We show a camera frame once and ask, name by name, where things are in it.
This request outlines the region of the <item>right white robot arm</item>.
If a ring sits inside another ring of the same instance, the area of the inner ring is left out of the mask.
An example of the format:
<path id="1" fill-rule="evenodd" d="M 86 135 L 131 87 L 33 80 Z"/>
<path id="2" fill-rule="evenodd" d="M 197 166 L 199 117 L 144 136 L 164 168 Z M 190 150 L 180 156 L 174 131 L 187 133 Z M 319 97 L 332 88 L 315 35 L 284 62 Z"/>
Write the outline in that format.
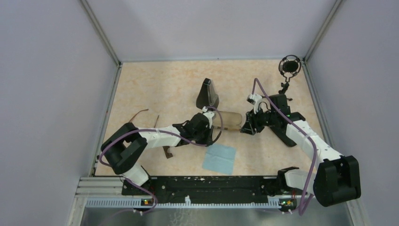
<path id="1" fill-rule="evenodd" d="M 277 190 L 288 194 L 294 188 L 304 188 L 324 207 L 360 198 L 358 160 L 328 145 L 299 112 L 291 111 L 284 94 L 267 97 L 271 107 L 266 111 L 261 107 L 265 99 L 259 94 L 247 97 L 253 108 L 246 113 L 240 132 L 255 135 L 268 127 L 286 146 L 298 146 L 311 160 L 306 171 L 297 167 L 280 170 Z"/>

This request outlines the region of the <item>black textured glasses case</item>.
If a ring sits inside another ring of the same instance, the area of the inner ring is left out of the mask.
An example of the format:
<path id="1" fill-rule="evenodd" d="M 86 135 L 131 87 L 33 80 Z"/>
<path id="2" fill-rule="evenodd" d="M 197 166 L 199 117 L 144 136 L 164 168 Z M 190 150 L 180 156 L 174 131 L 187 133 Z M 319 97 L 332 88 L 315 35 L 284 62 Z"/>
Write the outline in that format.
<path id="1" fill-rule="evenodd" d="M 295 141 L 293 141 L 286 135 L 287 125 L 285 125 L 283 127 L 274 126 L 274 127 L 270 127 L 270 129 L 286 146 L 294 147 L 297 145 L 297 143 Z"/>

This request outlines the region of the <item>blue cleaning cloth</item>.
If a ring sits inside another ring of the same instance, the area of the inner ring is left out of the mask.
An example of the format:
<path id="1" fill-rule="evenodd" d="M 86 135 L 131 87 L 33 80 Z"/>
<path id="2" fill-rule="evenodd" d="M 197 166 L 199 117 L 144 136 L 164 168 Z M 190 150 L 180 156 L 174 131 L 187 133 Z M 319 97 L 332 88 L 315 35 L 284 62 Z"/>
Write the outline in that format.
<path id="1" fill-rule="evenodd" d="M 232 175 L 236 148 L 214 144 L 207 148 L 202 168 L 213 172 Z"/>

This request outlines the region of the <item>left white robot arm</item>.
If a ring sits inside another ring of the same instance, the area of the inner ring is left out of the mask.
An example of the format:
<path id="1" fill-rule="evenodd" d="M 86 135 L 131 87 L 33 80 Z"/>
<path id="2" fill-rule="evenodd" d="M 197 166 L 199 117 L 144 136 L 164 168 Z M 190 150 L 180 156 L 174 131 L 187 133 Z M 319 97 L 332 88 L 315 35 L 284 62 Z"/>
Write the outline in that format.
<path id="1" fill-rule="evenodd" d="M 101 146 L 99 161 L 111 167 L 116 175 L 133 182 L 139 194 L 150 191 L 149 174 L 138 163 L 147 149 L 180 147 L 188 144 L 209 146 L 213 143 L 215 113 L 197 113 L 190 120 L 163 128 L 138 128 L 128 122 L 122 125 Z"/>

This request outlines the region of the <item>plaid glasses case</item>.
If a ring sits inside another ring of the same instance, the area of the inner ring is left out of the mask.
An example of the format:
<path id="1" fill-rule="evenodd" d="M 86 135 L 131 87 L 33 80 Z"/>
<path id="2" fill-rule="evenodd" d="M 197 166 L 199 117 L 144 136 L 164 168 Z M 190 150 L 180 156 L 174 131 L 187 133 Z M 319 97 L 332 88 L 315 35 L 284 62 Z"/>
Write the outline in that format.
<path id="1" fill-rule="evenodd" d="M 220 111 L 223 120 L 223 128 L 225 130 L 236 130 L 241 129 L 242 115 L 235 112 Z M 222 127 L 221 119 L 218 113 L 215 113 L 215 118 L 213 119 L 212 125 L 220 129 Z"/>

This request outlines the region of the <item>brown frame sunglasses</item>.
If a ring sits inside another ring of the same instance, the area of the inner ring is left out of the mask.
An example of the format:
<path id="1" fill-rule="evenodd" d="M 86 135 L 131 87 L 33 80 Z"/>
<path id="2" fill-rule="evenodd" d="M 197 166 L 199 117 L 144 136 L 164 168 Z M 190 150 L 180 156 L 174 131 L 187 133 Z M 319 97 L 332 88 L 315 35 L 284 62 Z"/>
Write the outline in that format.
<path id="1" fill-rule="evenodd" d="M 138 111 L 128 121 L 138 128 L 155 128 L 159 120 L 159 114 L 153 110 L 143 109 Z"/>

